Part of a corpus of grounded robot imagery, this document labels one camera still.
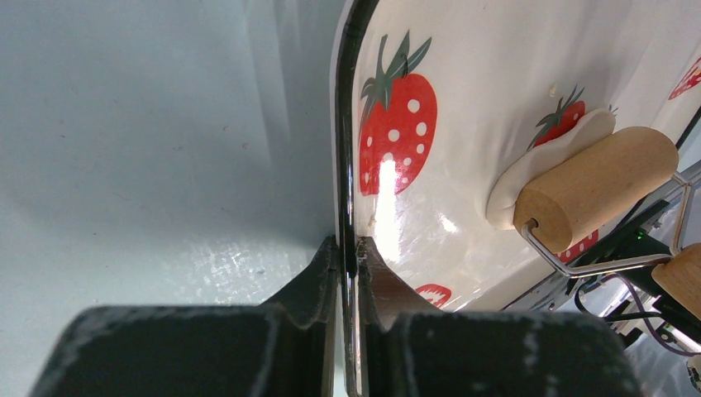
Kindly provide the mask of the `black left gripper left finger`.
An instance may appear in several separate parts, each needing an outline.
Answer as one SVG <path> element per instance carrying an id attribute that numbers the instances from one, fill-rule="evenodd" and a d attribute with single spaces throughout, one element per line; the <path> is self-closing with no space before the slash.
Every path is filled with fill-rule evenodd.
<path id="1" fill-rule="evenodd" d="M 100 306 L 63 331 L 33 396 L 329 396 L 339 249 L 258 305 Z"/>

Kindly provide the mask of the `white dough piece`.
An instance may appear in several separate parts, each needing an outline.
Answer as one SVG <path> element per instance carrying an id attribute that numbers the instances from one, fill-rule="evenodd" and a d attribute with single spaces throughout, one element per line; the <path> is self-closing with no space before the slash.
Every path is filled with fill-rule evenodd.
<path id="1" fill-rule="evenodd" d="M 562 136 L 527 151 L 497 179 L 489 195 L 485 217 L 498 230 L 512 230 L 518 195 L 530 181 L 610 136 L 616 117 L 598 108 L 581 117 Z"/>

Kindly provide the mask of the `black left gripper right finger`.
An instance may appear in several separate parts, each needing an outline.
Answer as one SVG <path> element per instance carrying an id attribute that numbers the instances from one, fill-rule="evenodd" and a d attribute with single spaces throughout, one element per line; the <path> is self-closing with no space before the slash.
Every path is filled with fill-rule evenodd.
<path id="1" fill-rule="evenodd" d="M 621 340 L 567 312 L 455 312 L 429 304 L 357 242 L 366 396 L 638 396 Z"/>

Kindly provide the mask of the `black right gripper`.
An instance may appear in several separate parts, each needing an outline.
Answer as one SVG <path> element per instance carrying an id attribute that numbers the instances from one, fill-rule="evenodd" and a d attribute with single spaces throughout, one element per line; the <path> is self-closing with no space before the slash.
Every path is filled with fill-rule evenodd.
<path id="1" fill-rule="evenodd" d="M 674 224 L 677 206 L 677 203 L 670 203 L 663 199 L 657 201 L 625 225 L 614 229 L 602 241 L 595 243 L 591 248 L 577 256 L 574 266 L 581 267 L 639 256 L 668 254 L 670 252 L 668 245 L 658 238 L 651 237 L 649 232 L 652 230 L 652 224 L 659 221 L 664 215 L 670 215 L 672 219 L 668 223 Z M 699 329 L 700 321 L 666 293 L 652 279 L 651 272 L 651 267 L 643 267 L 625 270 L 621 275 L 645 293 L 658 298 L 653 307 L 661 311 L 665 321 L 679 329 Z"/>

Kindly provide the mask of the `strawberry print rectangular tray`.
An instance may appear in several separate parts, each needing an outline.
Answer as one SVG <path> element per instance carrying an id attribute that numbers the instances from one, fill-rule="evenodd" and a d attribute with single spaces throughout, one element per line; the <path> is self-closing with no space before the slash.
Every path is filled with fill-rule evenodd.
<path id="1" fill-rule="evenodd" d="M 648 127 L 684 147 L 700 136 L 697 1 L 347 1 L 334 40 L 336 188 L 346 390 L 362 390 L 357 242 L 435 308 L 593 316 L 621 340 L 682 356 L 700 388 L 700 328 L 679 329 L 624 271 L 588 278 L 557 309 L 503 310 L 503 283 L 536 250 L 492 227 L 497 179 L 594 109 L 615 132 Z M 640 354 L 626 355 L 633 371 Z M 641 394 L 662 375 L 635 377 Z"/>

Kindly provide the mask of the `wooden dough roller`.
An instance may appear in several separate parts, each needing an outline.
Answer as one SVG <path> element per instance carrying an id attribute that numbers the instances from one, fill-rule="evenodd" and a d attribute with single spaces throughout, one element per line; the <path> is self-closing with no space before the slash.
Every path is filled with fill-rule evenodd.
<path id="1" fill-rule="evenodd" d="M 694 186 L 678 172 L 678 151 L 663 133 L 628 127 L 548 170 L 517 197 L 514 225 L 559 273 L 571 279 L 650 266 L 653 280 L 700 315 L 700 245 L 683 247 Z M 668 254 L 571 267 L 557 254 L 672 180 L 683 190 Z"/>

